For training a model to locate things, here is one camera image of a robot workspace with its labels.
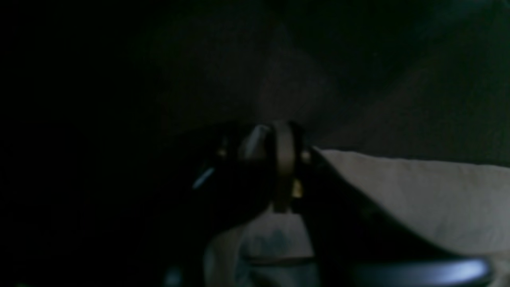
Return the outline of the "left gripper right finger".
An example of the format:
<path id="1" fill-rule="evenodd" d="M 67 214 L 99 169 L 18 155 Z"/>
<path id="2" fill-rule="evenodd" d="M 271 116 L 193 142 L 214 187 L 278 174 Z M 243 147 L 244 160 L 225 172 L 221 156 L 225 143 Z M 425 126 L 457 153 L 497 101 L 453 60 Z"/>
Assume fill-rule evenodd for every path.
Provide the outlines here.
<path id="1" fill-rule="evenodd" d="M 301 216 L 313 214 L 319 202 L 319 177 L 315 167 L 316 157 L 311 140 L 305 129 L 297 122 L 288 123 L 295 147 L 295 179 L 301 186 L 301 197 L 293 198 L 291 205 L 293 211 Z"/>

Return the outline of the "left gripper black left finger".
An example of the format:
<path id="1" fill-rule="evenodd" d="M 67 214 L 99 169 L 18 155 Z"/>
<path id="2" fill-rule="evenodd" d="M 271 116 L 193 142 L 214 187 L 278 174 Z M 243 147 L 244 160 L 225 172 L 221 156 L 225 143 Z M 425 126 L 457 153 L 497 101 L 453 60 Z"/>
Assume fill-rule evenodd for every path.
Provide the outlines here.
<path id="1" fill-rule="evenodd" d="M 191 214 L 207 224 L 243 224 L 269 204 L 268 125 L 223 131 L 191 183 Z"/>

